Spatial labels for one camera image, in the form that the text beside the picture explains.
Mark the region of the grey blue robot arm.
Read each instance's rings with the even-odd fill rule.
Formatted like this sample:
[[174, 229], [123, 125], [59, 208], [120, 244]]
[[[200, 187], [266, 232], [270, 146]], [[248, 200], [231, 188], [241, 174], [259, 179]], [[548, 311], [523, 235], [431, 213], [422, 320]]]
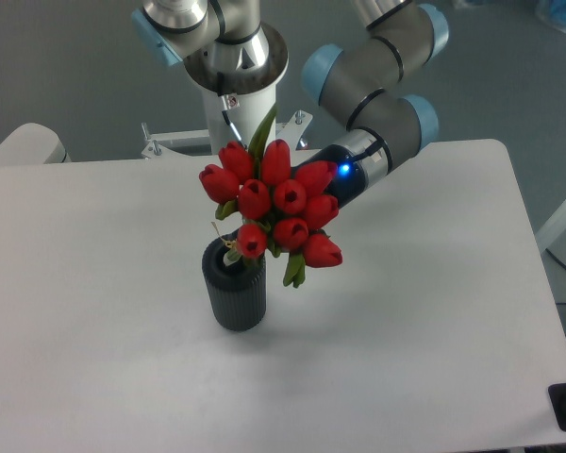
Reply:
[[[444, 15], [411, 1], [357, 1], [368, 32], [360, 47], [328, 44], [306, 61], [307, 95], [343, 126], [344, 136], [318, 153], [337, 163], [328, 186], [347, 205], [414, 158], [438, 135], [424, 98], [393, 98], [390, 89], [447, 44]], [[248, 143], [275, 104], [289, 64], [281, 34], [265, 23], [257, 1], [146, 1], [131, 16], [138, 35], [163, 64], [182, 64], [201, 91], [209, 145]]]

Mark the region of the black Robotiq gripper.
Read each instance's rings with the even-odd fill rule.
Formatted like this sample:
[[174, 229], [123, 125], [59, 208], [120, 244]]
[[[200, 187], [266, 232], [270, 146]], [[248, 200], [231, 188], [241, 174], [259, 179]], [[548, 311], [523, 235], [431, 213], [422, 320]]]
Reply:
[[325, 193], [333, 195], [342, 209], [367, 189], [367, 174], [360, 162], [369, 156], [367, 150], [358, 152], [339, 144], [330, 144], [318, 151], [311, 158], [291, 168], [295, 176], [299, 169], [314, 161], [330, 161], [338, 165], [338, 170], [332, 181], [325, 188]]

